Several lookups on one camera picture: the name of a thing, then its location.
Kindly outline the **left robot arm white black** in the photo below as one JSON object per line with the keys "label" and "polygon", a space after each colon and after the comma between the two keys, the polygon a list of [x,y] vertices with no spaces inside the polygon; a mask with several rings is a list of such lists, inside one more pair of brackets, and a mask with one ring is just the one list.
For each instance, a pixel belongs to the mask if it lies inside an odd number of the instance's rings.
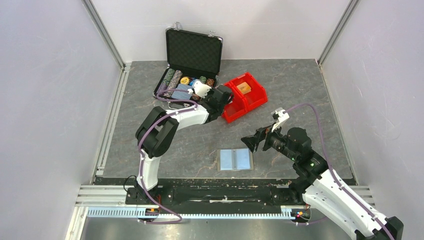
{"label": "left robot arm white black", "polygon": [[140,155],[135,189],[145,204],[157,198],[158,171],[162,155],[170,148],[177,131],[216,120],[234,98],[232,90],[224,85],[205,89],[201,100],[176,110],[154,107],[137,129],[137,149]]}

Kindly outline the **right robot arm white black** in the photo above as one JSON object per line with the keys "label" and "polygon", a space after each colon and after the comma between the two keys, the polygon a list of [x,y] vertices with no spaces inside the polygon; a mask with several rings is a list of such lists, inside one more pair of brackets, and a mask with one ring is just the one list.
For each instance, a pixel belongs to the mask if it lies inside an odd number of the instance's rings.
{"label": "right robot arm white black", "polygon": [[339,226],[353,240],[400,240],[404,224],[396,216],[386,217],[359,196],[329,163],[312,149],[305,129],[292,127],[287,134],[270,127],[241,138],[252,152],[264,143],[263,151],[274,149],[293,162],[298,174],[289,184],[289,199],[310,205]]}

